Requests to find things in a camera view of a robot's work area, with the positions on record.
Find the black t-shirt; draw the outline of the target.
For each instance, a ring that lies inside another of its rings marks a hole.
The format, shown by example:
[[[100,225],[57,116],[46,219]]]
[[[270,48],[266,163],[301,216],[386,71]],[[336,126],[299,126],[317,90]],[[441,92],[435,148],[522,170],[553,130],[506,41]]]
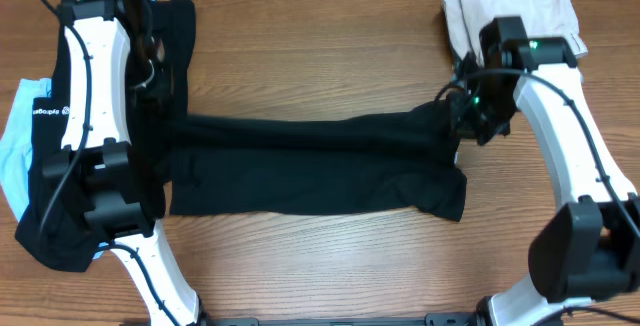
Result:
[[[444,102],[338,121],[191,115],[160,168],[174,215],[329,216],[416,207],[462,218],[467,178]]]

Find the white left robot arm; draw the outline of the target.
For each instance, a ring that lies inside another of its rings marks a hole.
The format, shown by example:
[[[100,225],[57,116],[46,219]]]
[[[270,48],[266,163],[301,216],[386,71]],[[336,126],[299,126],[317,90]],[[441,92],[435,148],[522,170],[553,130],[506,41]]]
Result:
[[[53,8],[70,60],[69,113],[42,174],[52,193],[38,241],[50,250],[60,210],[88,238],[88,253],[112,252],[137,287],[152,325],[204,325],[207,315],[166,237],[161,180],[136,150],[137,110],[161,115],[171,98],[153,48],[150,0],[61,0]]]

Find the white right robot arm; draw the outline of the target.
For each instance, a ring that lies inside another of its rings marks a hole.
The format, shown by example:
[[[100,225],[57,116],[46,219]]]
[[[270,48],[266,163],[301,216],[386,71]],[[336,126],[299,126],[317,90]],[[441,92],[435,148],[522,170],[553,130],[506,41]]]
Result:
[[[528,272],[472,312],[434,313],[430,325],[558,325],[639,287],[639,195],[599,132],[578,62],[562,37],[532,38],[518,16],[479,34],[481,56],[439,93],[453,135],[486,144],[521,113],[553,186],[556,213],[528,251]]]

